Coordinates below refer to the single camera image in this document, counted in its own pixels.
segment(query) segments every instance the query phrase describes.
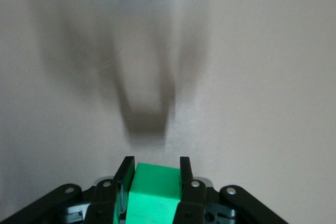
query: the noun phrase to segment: metal screw head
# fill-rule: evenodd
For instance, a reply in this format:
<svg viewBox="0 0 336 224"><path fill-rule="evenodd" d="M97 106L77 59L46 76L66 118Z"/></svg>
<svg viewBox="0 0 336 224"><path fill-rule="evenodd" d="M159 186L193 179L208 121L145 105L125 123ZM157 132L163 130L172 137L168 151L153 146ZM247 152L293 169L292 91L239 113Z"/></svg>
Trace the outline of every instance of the metal screw head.
<svg viewBox="0 0 336 224"><path fill-rule="evenodd" d="M230 194L230 195L235 195L235 194L237 193L237 191L236 191L234 188L232 188L232 187L228 187L228 188L226 189L226 192L227 192L228 194Z"/></svg>
<svg viewBox="0 0 336 224"><path fill-rule="evenodd" d="M193 186L193 187L199 187L200 186L200 183L198 182L198 181L192 181L191 182L191 185Z"/></svg>
<svg viewBox="0 0 336 224"><path fill-rule="evenodd" d="M71 193L71 192L73 192L75 189L73 188L73 187L69 187L69 188L67 188L64 192L66 193L66 194L69 194L69 193Z"/></svg>
<svg viewBox="0 0 336 224"><path fill-rule="evenodd" d="M104 182L103 187L108 187L108 186L110 186L110 185L111 185L111 182L106 181L106 182Z"/></svg>

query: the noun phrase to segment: hole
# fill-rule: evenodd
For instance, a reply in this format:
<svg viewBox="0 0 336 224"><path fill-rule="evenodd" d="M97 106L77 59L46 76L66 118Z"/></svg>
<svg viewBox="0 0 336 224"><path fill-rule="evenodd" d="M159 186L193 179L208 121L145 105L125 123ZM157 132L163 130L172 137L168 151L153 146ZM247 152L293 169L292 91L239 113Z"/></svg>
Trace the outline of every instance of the hole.
<svg viewBox="0 0 336 224"><path fill-rule="evenodd" d="M210 212L207 212L205 215L204 215L204 218L207 222L213 222L215 221L215 216L210 213Z"/></svg>
<svg viewBox="0 0 336 224"><path fill-rule="evenodd" d="M187 219L192 218L192 216L193 216L193 213L190 212L190 211L188 211L188 212L185 213L185 217L186 217Z"/></svg>
<svg viewBox="0 0 336 224"><path fill-rule="evenodd" d="M106 181L106 182L104 182L103 187L108 187L108 186L110 186L110 185L111 185L111 182Z"/></svg>
<svg viewBox="0 0 336 224"><path fill-rule="evenodd" d="M66 189L64 192L66 193L66 194L69 194L69 193L71 193L71 192L73 192L75 189L73 188L73 187L69 187L68 189Z"/></svg>
<svg viewBox="0 0 336 224"><path fill-rule="evenodd" d="M99 211L96 212L96 217L100 217L102 214L103 214L103 211L99 210Z"/></svg>

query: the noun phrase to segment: plastic part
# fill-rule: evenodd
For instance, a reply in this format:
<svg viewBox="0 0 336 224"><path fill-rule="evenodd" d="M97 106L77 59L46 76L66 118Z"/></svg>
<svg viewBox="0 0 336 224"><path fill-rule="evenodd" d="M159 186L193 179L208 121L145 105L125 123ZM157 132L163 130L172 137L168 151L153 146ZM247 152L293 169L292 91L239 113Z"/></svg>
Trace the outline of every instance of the plastic part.
<svg viewBox="0 0 336 224"><path fill-rule="evenodd" d="M127 224L172 224L181 200L180 169L138 163L129 192Z"/></svg>

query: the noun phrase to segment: white wall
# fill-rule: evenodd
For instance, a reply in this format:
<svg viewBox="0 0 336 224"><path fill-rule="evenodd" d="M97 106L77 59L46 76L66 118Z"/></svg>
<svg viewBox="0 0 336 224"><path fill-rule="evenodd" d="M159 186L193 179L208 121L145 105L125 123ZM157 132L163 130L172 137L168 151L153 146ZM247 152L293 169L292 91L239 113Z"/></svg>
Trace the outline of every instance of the white wall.
<svg viewBox="0 0 336 224"><path fill-rule="evenodd" d="M126 155L187 155L334 223L335 38L336 0L0 0L0 219Z"/></svg>

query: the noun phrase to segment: green foam block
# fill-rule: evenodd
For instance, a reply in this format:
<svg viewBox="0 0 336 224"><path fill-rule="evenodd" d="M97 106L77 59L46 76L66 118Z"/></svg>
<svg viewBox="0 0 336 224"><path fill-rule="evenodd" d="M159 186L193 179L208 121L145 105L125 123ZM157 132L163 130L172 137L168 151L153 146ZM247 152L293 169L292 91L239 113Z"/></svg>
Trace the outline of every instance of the green foam block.
<svg viewBox="0 0 336 224"><path fill-rule="evenodd" d="M181 201L180 169L138 163L129 192L127 224L172 224Z"/></svg>

